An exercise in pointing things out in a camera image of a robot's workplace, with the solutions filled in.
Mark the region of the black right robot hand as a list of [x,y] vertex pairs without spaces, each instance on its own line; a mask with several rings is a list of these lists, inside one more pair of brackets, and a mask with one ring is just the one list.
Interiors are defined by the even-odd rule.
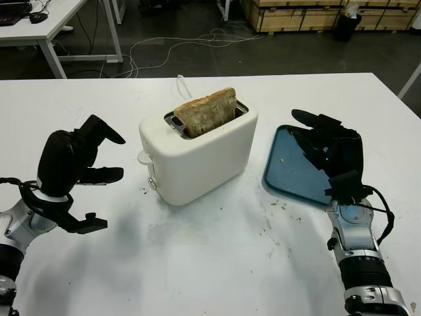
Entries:
[[308,128],[289,127],[306,159],[328,176],[325,194],[342,205],[360,202],[370,192],[362,185],[362,138],[341,121],[323,114],[294,109],[293,118]]

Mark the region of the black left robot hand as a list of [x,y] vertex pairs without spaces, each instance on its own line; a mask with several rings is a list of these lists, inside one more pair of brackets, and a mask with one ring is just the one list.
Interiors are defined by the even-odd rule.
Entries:
[[37,169],[37,185],[46,195],[62,197],[77,184],[105,185],[124,176],[122,167],[94,168],[98,147],[104,140],[125,144],[125,139],[96,115],[80,128],[57,130],[47,139]]

